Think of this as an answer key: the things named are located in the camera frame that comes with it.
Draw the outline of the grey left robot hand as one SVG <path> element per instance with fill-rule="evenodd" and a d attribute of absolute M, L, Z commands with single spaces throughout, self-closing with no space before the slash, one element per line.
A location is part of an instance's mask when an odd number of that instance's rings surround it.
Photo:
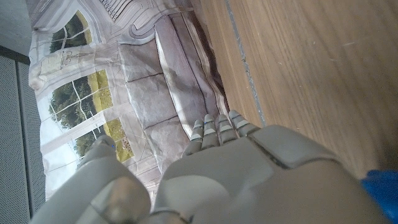
<path fill-rule="evenodd" d="M 331 151 L 237 111 L 196 121 L 154 200 L 98 138 L 33 223 L 389 223 Z"/>

